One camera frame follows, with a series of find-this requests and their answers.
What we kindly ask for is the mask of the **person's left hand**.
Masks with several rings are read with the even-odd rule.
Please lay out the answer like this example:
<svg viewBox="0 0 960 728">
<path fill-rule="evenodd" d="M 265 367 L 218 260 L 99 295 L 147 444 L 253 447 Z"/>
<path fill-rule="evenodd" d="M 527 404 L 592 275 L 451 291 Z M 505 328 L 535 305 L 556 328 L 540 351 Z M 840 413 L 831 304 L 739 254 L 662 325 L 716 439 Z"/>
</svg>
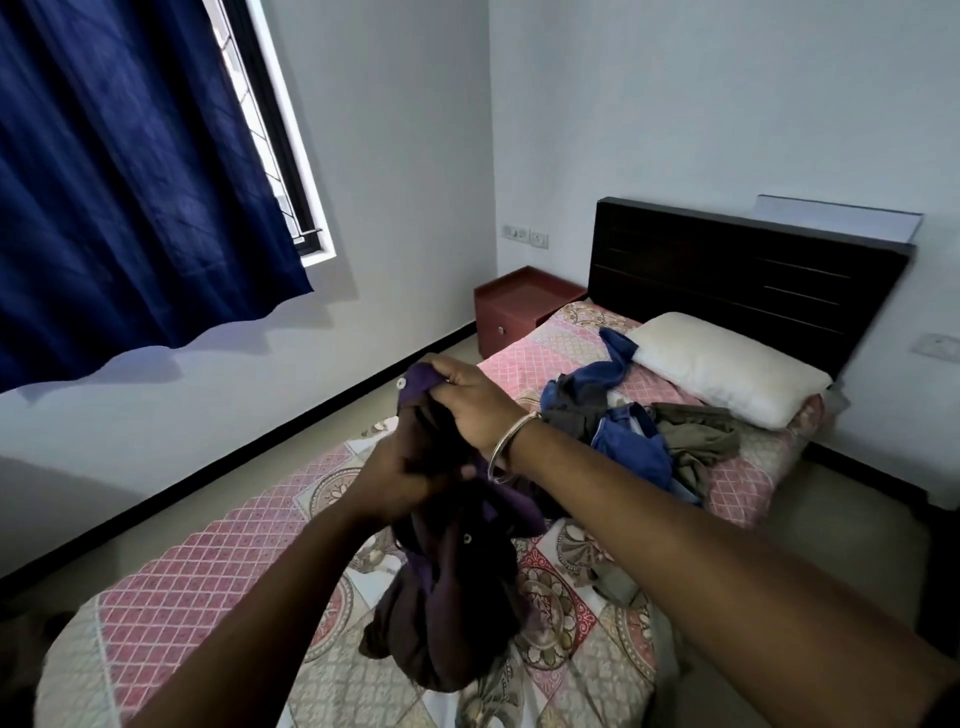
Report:
<svg viewBox="0 0 960 728">
<path fill-rule="evenodd" d="M 360 523 L 388 526 L 448 489 L 429 488 L 428 477 L 407 470 L 398 434 L 392 432 L 370 451 L 342 504 Z"/>
</svg>

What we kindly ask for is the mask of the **person's right hand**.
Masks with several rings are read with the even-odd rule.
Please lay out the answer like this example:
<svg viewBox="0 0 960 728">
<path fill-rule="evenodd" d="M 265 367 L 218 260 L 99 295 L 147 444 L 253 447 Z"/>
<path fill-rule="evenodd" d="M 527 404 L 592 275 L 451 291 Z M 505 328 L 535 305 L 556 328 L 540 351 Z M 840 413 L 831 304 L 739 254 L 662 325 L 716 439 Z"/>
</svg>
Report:
<svg viewBox="0 0 960 728">
<path fill-rule="evenodd" d="M 420 362 L 442 377 L 442 383 L 431 389 L 433 399 L 452 413 L 463 439 L 486 459 L 529 414 L 475 365 L 443 354 L 426 354 Z"/>
</svg>

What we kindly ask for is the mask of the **dark purple buttoned shirt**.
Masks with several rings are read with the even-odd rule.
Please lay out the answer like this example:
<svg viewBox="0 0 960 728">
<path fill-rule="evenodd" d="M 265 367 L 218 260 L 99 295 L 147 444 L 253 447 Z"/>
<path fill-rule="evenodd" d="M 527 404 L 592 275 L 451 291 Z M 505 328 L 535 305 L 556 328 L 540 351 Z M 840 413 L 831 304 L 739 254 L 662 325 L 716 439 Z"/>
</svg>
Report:
<svg viewBox="0 0 960 728">
<path fill-rule="evenodd" d="M 475 480 L 447 488 L 395 520 L 404 563 L 358 645 L 392 660 L 414 685 L 456 693 L 484 676 L 527 622 L 516 539 L 546 533 L 534 499 L 487 481 L 488 461 L 460 434 L 450 410 L 421 387 L 421 363 L 399 383 L 394 431 L 409 472 L 434 475 L 472 464 Z"/>
</svg>

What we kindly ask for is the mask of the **person's left forearm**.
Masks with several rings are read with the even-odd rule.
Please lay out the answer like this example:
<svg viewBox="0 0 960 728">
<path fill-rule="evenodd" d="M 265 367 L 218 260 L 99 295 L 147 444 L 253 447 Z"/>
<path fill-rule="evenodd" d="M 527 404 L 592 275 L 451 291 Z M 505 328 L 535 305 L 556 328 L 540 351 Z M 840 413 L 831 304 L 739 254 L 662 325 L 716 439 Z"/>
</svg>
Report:
<svg viewBox="0 0 960 728">
<path fill-rule="evenodd" d="M 395 518 L 347 496 L 314 517 L 126 728 L 277 728 L 335 587 Z"/>
</svg>

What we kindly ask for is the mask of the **person's right forearm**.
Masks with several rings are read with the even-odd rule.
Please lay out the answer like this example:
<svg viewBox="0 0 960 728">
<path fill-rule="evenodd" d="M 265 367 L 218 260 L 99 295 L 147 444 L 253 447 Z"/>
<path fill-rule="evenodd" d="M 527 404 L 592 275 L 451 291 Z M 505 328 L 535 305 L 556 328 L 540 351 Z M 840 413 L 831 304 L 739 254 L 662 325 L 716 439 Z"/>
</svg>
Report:
<svg viewBox="0 0 960 728">
<path fill-rule="evenodd" d="M 510 467 L 550 493 L 777 728 L 960 728 L 960 662 L 843 583 L 539 421 Z"/>
</svg>

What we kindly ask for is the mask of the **silver metal bangle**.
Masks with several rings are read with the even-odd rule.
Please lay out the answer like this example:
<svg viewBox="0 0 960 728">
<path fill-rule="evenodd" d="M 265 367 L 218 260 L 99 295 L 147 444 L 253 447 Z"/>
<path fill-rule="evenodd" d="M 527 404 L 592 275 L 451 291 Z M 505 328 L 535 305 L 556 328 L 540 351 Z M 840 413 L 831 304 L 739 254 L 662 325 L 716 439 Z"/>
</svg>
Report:
<svg viewBox="0 0 960 728">
<path fill-rule="evenodd" d="M 532 411 L 514 422 L 497 441 L 487 461 L 486 481 L 490 485 L 507 485 L 517 476 L 509 464 L 510 448 L 520 432 L 534 421 L 541 420 L 542 413 Z"/>
</svg>

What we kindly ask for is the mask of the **red bedside table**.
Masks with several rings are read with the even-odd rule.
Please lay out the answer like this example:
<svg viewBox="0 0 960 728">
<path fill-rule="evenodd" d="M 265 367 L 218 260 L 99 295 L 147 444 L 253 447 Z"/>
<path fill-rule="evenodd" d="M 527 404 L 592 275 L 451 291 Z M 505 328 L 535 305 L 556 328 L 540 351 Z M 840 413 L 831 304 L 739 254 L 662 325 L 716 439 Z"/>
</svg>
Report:
<svg viewBox="0 0 960 728">
<path fill-rule="evenodd" d="M 587 296 L 586 286 L 532 266 L 476 287 L 473 299 L 481 358 L 518 342 L 558 310 Z"/>
</svg>

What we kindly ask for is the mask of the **dark grey garment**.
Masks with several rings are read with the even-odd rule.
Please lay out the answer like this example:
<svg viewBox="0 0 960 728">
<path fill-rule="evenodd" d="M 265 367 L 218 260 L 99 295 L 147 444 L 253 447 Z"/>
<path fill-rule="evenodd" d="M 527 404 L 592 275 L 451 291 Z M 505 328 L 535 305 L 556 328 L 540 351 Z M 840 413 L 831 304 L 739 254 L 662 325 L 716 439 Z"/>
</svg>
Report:
<svg viewBox="0 0 960 728">
<path fill-rule="evenodd" d="M 590 446 L 608 411 L 607 390 L 585 386 L 579 394 L 556 389 L 541 400 L 541 418 L 553 428 Z"/>
</svg>

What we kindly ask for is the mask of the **blue garment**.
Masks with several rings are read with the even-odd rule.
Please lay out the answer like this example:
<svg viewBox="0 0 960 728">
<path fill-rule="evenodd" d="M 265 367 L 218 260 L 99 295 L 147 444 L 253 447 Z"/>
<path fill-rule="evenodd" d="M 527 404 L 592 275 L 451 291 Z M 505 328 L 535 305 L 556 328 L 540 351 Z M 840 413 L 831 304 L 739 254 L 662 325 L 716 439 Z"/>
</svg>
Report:
<svg viewBox="0 0 960 728">
<path fill-rule="evenodd" d="M 592 362 L 549 381 L 541 393 L 540 407 L 542 400 L 551 398 L 556 389 L 577 395 L 586 386 L 595 386 L 609 395 L 624 382 L 638 345 L 607 326 L 602 326 L 598 334 L 606 346 L 608 360 Z M 638 403 L 612 405 L 609 398 L 607 407 L 590 447 L 684 503 L 701 507 L 703 504 L 673 479 L 664 439 L 646 409 Z"/>
</svg>

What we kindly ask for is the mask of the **olive green garment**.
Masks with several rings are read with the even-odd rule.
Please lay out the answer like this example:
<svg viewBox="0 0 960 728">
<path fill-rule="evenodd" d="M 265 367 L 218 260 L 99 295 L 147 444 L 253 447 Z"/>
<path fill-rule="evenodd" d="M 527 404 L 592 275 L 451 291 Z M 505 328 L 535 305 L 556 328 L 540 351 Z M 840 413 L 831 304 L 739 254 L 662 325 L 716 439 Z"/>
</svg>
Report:
<svg viewBox="0 0 960 728">
<path fill-rule="evenodd" d="M 646 406 L 666 446 L 673 480 L 701 504 L 710 497 L 711 468 L 738 457 L 740 432 L 723 407 L 657 402 Z"/>
</svg>

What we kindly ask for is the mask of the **pink patterned bedsheet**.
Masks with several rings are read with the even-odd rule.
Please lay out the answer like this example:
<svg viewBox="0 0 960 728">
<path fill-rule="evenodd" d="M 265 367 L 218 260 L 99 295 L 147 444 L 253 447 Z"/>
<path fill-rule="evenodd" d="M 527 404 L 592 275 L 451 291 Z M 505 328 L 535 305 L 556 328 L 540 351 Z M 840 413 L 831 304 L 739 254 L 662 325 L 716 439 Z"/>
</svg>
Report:
<svg viewBox="0 0 960 728">
<path fill-rule="evenodd" d="M 47 653 L 34 727 L 123 728 L 395 427 L 390 417 L 335 445 L 80 606 Z M 609 606 L 579 583 L 572 548 L 601 553 L 573 527 L 517 547 L 521 588 L 545 625 L 520 637 L 494 678 L 442 695 L 357 653 L 402 565 L 388 530 L 368 539 L 333 591 L 278 728 L 640 723 L 656 667 L 647 611 Z"/>
</svg>

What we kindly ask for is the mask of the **white pillow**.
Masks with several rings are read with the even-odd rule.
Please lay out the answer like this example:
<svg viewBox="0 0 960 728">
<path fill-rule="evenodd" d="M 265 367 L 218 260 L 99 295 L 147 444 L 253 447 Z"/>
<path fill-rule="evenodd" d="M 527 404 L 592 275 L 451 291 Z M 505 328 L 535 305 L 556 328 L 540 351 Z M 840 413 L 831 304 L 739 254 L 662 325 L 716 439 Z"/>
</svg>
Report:
<svg viewBox="0 0 960 728">
<path fill-rule="evenodd" d="M 712 407 L 767 431 L 784 430 L 831 376 L 771 346 L 681 312 L 627 333 L 632 360 Z"/>
</svg>

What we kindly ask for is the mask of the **dark wooden headboard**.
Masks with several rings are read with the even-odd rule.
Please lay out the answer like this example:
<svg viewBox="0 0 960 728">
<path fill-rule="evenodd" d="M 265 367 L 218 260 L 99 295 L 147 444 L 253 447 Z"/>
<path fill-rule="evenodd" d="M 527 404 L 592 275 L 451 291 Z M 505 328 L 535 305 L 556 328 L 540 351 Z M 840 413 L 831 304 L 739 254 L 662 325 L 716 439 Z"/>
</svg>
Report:
<svg viewBox="0 0 960 728">
<path fill-rule="evenodd" d="M 595 208 L 587 296 L 638 322 L 677 311 L 844 373 L 916 257 L 910 243 L 641 200 Z"/>
</svg>

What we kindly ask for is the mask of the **dark blue curtain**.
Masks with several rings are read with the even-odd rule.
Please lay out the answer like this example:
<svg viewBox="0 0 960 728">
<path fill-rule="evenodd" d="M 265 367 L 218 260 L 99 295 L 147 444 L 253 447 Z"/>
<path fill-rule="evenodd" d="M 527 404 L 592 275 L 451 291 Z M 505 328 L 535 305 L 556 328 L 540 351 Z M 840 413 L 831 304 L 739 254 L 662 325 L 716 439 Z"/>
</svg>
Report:
<svg viewBox="0 0 960 728">
<path fill-rule="evenodd" d="M 0 394 L 312 292 L 202 0 L 0 0 Z"/>
</svg>

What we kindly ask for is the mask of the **window with black frame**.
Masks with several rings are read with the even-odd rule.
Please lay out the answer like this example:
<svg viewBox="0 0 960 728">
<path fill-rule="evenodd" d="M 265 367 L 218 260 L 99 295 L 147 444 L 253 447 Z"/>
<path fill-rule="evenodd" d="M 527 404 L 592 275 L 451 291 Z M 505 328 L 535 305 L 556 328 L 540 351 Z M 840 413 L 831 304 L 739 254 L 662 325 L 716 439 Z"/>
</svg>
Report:
<svg viewBox="0 0 960 728">
<path fill-rule="evenodd" d="M 305 268 L 336 256 L 263 0 L 201 0 L 246 127 Z"/>
</svg>

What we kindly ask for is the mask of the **white wall switch panel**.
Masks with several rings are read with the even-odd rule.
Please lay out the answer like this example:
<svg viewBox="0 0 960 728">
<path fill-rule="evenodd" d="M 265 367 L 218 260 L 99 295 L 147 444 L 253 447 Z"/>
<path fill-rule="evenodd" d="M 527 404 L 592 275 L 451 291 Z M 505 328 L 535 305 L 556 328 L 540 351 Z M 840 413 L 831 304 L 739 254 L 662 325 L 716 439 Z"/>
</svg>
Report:
<svg viewBox="0 0 960 728">
<path fill-rule="evenodd" d="M 924 333 L 911 346 L 912 354 L 960 365 L 960 337 L 942 333 Z"/>
</svg>

